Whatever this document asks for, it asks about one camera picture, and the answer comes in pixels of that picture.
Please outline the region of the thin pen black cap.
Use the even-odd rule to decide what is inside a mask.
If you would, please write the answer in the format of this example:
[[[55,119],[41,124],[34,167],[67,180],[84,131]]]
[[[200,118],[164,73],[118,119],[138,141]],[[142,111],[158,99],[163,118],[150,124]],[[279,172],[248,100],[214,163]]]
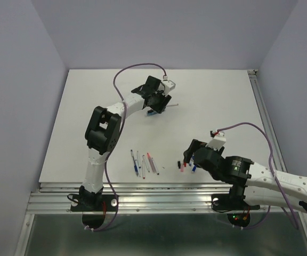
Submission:
[[[153,168],[154,168],[155,173],[156,173],[157,175],[159,175],[159,168],[157,167],[157,164],[156,164],[156,162],[155,162],[155,160],[154,160],[153,157],[151,158],[151,161],[152,161],[152,163],[153,163]]]

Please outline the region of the translucent red pen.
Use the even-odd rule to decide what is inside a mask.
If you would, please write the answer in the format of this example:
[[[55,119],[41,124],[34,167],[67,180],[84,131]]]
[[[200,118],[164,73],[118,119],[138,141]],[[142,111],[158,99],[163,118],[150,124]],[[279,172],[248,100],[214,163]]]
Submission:
[[[152,158],[151,158],[151,156],[150,156],[149,153],[147,153],[147,158],[148,158],[150,167],[151,167],[151,169],[152,169],[152,172],[153,172],[153,173],[156,173],[155,165],[154,165],[154,163],[153,163],[153,161],[152,161]]]

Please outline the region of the white marker blue cap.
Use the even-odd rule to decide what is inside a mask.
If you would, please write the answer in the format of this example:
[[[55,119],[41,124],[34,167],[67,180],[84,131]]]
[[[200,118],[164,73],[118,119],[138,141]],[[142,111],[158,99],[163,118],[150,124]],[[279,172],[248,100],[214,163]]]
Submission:
[[[136,160],[137,160],[138,168],[140,169],[141,168],[141,159],[140,159],[140,153],[139,153],[138,150],[136,152]]]

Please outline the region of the blue ballpoint pen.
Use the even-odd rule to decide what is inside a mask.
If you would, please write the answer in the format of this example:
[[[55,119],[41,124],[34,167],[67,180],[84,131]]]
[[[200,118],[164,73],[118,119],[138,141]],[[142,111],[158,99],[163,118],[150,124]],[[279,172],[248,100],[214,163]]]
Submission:
[[[138,167],[137,167],[137,164],[136,164],[136,160],[134,158],[133,150],[131,149],[130,152],[131,152],[132,162],[133,162],[133,165],[134,165],[134,171],[135,171],[136,176],[138,177],[139,176],[139,172],[138,172]]]

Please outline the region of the thin white red-tipped pen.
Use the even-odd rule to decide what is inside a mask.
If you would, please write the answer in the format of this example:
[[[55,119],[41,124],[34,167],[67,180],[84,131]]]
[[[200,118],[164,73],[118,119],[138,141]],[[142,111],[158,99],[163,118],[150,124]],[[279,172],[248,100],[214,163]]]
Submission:
[[[142,179],[146,178],[146,164],[144,160],[142,160]]]

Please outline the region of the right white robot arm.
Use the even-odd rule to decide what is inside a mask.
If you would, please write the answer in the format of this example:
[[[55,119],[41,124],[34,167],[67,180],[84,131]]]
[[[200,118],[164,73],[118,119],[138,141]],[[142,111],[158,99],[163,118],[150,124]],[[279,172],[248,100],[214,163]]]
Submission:
[[[213,138],[205,143],[193,139],[183,161],[193,161],[216,181],[231,185],[227,194],[216,194],[215,210],[257,210],[263,205],[307,214],[307,177],[271,170],[240,156],[223,157],[224,143]]]

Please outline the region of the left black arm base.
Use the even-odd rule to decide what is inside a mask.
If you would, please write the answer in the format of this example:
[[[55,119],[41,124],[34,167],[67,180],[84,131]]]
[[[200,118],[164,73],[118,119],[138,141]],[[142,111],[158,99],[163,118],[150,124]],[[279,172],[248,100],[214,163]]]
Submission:
[[[67,199],[71,203],[71,212],[82,213],[82,224],[85,230],[105,231],[118,214],[118,195],[104,195],[103,188],[94,193],[80,186],[78,194],[70,193]]]

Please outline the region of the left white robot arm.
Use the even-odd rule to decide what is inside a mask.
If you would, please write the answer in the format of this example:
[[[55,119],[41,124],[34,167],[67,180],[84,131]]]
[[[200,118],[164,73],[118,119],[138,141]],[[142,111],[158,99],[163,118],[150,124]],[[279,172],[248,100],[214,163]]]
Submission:
[[[133,89],[120,102],[109,107],[94,108],[85,132],[88,147],[87,171],[79,188],[83,204],[89,210],[96,210],[101,206],[104,164],[119,140],[124,121],[147,107],[162,113],[172,98],[169,93],[175,87],[176,84],[166,77],[160,80],[148,76],[143,85]]]

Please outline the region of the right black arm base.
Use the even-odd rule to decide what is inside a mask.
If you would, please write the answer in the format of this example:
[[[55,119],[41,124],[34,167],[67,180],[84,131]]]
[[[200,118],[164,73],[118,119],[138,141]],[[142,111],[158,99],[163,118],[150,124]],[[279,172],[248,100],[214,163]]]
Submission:
[[[218,213],[227,213],[229,222],[246,229],[251,221],[251,210],[259,210],[258,204],[249,205],[244,201],[245,187],[233,185],[227,194],[213,194],[211,208]]]

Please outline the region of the light blue pen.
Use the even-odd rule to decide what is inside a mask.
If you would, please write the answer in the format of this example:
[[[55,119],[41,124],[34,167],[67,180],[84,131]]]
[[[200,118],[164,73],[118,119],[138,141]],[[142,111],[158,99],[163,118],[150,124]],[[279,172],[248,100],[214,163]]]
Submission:
[[[156,111],[147,111],[146,116],[153,116],[153,115],[157,115],[158,113]]]

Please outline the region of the uncapped white blue marker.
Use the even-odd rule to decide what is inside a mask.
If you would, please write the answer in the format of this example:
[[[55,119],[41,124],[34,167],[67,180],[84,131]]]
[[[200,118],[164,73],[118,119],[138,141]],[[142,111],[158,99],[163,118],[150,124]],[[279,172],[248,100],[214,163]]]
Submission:
[[[150,167],[149,167],[148,161],[147,161],[147,159],[146,159],[146,156],[145,156],[145,155],[142,155],[142,159],[143,159],[144,166],[145,166],[146,170],[147,170],[148,172],[150,172]]]

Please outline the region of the aluminium right side rail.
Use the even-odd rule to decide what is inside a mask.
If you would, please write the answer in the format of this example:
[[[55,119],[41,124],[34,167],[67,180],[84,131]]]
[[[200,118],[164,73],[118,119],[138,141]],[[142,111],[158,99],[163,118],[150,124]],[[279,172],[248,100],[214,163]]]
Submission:
[[[274,128],[258,83],[257,70],[251,69],[248,70],[247,73],[254,93],[258,111],[260,113],[260,118],[263,124],[263,128],[272,145],[274,167],[279,171],[287,172],[287,168],[284,163],[284,159],[282,157],[279,143],[276,134],[274,132]]]

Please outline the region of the aluminium rail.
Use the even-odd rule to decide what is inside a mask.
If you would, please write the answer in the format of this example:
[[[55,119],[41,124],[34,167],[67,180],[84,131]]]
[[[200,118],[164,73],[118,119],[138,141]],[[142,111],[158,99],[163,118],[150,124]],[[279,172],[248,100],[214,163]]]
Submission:
[[[117,183],[119,212],[102,232],[85,230],[67,195],[78,183],[44,182],[29,197],[16,255],[307,255],[307,215],[295,230],[279,208],[257,228],[240,230],[211,208],[220,183]]]
[[[276,134],[274,132],[274,128],[258,83],[257,70],[251,69],[248,70],[247,73],[254,93],[258,111],[260,113],[260,118],[263,124],[263,128],[272,145],[274,167],[279,171],[287,172],[287,168],[284,163],[284,159],[282,157],[279,143]]]

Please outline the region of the aluminium front rail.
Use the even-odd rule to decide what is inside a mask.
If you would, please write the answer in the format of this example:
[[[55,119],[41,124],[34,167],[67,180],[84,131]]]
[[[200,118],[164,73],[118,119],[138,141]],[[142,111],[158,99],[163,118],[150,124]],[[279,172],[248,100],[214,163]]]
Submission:
[[[307,255],[307,215],[295,230],[279,208],[257,228],[240,230],[211,208],[220,183],[117,183],[119,212],[102,232],[85,230],[67,195],[78,183],[44,182],[29,197],[16,255]]]

